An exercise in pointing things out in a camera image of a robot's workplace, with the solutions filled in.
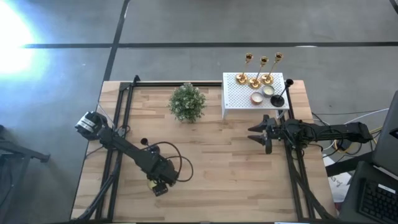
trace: wooden table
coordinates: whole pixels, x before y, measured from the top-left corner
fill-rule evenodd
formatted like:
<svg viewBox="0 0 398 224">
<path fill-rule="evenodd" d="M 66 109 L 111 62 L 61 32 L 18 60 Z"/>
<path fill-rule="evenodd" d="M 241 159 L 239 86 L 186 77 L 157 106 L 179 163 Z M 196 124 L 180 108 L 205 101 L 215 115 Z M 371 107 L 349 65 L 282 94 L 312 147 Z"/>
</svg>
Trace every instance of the wooden table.
<svg viewBox="0 0 398 224">
<path fill-rule="evenodd" d="M 119 84 L 104 82 L 101 91 L 99 103 L 110 117 L 115 111 Z M 234 111 L 222 120 L 221 88 L 206 87 L 200 88 L 206 96 L 204 117 L 195 124 L 181 123 L 174 120 L 167 108 L 173 90 L 174 87 L 134 88 L 129 117 L 131 131 L 126 139 L 138 147 L 141 138 L 150 143 L 174 143 L 192 161 L 194 176 L 191 181 L 177 182 L 168 193 L 155 197 L 148 189 L 146 175 L 131 158 L 123 156 L 114 222 L 296 221 L 283 143 L 274 141 L 272 154 L 265 155 L 263 146 L 246 137 L 253 134 L 247 128 L 259 124 L 264 113 Z M 312 122 L 304 82 L 296 80 L 290 87 L 290 95 L 295 118 Z M 99 146 L 98 141 L 90 142 L 87 153 Z M 174 149 L 167 145 L 160 148 L 165 157 L 175 155 Z M 105 157 L 106 150 L 101 149 L 85 161 L 72 217 L 82 214 L 98 193 Z M 319 148 L 308 147 L 304 160 L 312 192 L 330 214 L 336 215 Z M 179 166 L 178 159 L 173 163 Z M 183 162 L 181 179 L 189 175 L 190 167 Z M 306 213 L 303 196 L 301 201 Z"/>
</svg>

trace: green plant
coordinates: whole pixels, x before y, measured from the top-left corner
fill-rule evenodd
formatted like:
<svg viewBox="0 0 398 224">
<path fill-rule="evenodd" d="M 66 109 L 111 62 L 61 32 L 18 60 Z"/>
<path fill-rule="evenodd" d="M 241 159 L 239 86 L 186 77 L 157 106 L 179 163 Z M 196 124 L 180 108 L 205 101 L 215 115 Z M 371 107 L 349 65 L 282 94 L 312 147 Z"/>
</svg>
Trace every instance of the green plant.
<svg viewBox="0 0 398 224">
<path fill-rule="evenodd" d="M 168 107 L 170 112 L 175 115 L 175 119 L 194 123 L 197 118 L 205 115 L 202 112 L 202 109 L 206 107 L 205 100 L 206 98 L 199 88 L 193 87 L 191 83 L 184 83 L 180 88 L 174 90 Z"/>
</svg>

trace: concrete floor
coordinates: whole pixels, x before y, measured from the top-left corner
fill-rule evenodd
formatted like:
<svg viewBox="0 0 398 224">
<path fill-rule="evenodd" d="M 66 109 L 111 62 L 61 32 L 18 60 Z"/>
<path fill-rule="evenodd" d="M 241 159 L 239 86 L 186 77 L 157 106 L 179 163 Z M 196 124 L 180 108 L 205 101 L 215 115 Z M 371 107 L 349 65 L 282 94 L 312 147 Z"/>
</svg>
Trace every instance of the concrete floor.
<svg viewBox="0 0 398 224">
<path fill-rule="evenodd" d="M 7 16 L 0 22 L 0 124 L 20 145 L 51 153 L 48 164 L 31 162 L 8 223 L 69 219 L 87 146 L 73 126 L 95 109 L 110 52 L 10 46 L 111 43 L 122 4 L 0 2 L 0 17 Z M 121 43 L 398 41 L 397 21 L 388 0 L 132 0 Z M 246 52 L 257 60 L 276 51 L 285 55 L 277 72 L 305 80 L 317 113 L 387 108 L 397 90 L 398 47 L 119 49 L 111 80 L 220 80 L 243 68 Z M 373 129 L 385 115 L 361 121 Z M 339 124 L 356 116 L 322 118 Z"/>
</svg>

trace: black keyboard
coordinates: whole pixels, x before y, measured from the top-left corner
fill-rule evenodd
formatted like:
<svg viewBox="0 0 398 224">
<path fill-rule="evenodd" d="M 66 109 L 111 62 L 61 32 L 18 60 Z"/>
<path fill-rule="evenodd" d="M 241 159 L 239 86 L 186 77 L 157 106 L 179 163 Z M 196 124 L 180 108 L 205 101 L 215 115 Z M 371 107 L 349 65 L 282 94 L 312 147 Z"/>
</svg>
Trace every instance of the black keyboard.
<svg viewBox="0 0 398 224">
<path fill-rule="evenodd" d="M 379 223 L 398 223 L 398 196 L 394 189 L 362 179 L 358 193 L 360 214 Z"/>
</svg>

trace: white pegboard box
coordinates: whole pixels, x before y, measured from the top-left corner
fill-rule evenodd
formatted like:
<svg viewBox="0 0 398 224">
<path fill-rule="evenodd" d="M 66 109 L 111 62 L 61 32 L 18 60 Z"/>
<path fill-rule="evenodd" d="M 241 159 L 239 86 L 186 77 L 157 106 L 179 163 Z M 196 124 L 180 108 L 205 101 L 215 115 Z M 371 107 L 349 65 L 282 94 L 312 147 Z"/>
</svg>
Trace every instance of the white pegboard box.
<svg viewBox="0 0 398 224">
<path fill-rule="evenodd" d="M 281 107 L 275 107 L 271 104 L 271 98 L 264 98 L 260 105 L 251 103 L 250 96 L 254 92 L 262 94 L 264 84 L 257 90 L 250 88 L 249 84 L 239 85 L 236 83 L 236 75 L 239 73 L 223 73 L 223 106 L 224 109 L 265 109 L 265 110 L 288 110 L 289 102 L 287 100 L 286 92 L 282 95 L 285 104 Z M 257 73 L 245 73 L 248 79 L 255 78 Z M 275 95 L 279 95 L 285 88 L 284 77 L 282 73 L 272 73 L 274 82 L 271 85 L 275 89 Z"/>
</svg>

